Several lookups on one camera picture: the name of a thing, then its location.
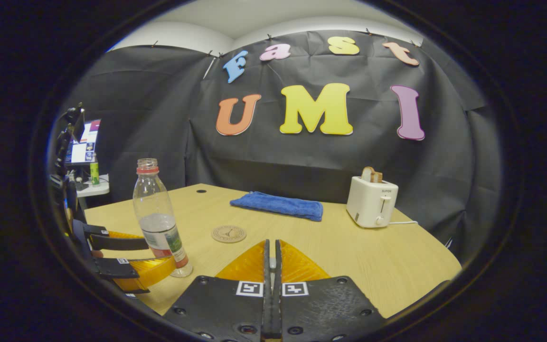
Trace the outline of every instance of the yellow letter m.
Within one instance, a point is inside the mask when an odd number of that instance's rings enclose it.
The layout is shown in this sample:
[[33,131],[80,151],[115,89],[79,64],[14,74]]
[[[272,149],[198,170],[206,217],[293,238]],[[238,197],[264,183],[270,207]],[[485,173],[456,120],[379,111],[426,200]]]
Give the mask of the yellow letter m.
[[352,134],[354,128],[348,123],[345,104],[345,95],[348,91],[349,86],[346,84],[327,84],[314,101],[302,85],[283,87],[282,94],[286,96],[286,117],[284,124],[280,126],[280,132],[301,132],[302,126],[298,122],[298,116],[301,115],[305,127],[312,133],[324,114],[324,123],[320,126],[322,133]]

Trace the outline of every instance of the wooden table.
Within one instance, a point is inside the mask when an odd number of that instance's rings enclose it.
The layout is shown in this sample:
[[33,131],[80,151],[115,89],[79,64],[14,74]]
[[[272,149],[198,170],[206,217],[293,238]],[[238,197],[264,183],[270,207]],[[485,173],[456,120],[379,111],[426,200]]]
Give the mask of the wooden table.
[[[180,237],[193,273],[186,278],[167,277],[137,295],[146,305],[164,314],[198,275],[214,276],[256,243],[282,239],[297,247],[330,276],[349,276],[378,308],[384,318],[401,311],[461,270],[449,250],[417,224],[364,229],[356,225],[345,204],[322,203],[321,222],[237,208],[229,204],[245,192],[198,184],[169,191]],[[141,235],[132,201],[122,201],[85,211],[91,225]],[[410,221],[397,209],[391,221]],[[235,225],[247,237],[221,243],[213,228]],[[270,249],[274,257],[275,248]],[[104,251],[105,257],[149,258],[143,251]]]

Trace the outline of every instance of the plastic bottle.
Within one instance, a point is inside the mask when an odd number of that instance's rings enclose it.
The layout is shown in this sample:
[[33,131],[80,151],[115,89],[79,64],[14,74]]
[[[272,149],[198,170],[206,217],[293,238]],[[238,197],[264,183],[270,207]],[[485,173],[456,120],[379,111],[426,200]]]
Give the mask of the plastic bottle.
[[100,176],[98,175],[98,160],[96,159],[96,152],[93,154],[92,162],[90,163],[90,176],[92,177],[92,185],[98,185]]
[[156,257],[174,257],[176,270],[171,276],[187,277],[193,267],[180,240],[170,197],[158,177],[158,160],[139,159],[137,164],[139,179],[134,186],[132,201],[145,240]]

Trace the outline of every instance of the monitor screen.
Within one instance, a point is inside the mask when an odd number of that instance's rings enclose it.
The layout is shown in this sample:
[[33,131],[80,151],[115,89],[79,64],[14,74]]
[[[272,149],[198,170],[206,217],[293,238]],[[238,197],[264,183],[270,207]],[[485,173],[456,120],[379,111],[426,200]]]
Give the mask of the monitor screen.
[[88,165],[93,161],[99,126],[100,119],[85,122],[82,138],[69,144],[65,165]]

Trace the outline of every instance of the white toaster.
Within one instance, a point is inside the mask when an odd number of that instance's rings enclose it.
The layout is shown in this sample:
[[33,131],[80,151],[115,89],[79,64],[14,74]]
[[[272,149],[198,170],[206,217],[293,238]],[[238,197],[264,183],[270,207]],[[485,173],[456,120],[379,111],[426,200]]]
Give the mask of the white toaster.
[[395,184],[352,177],[347,211],[360,227],[386,227],[391,220],[397,196],[398,186]]

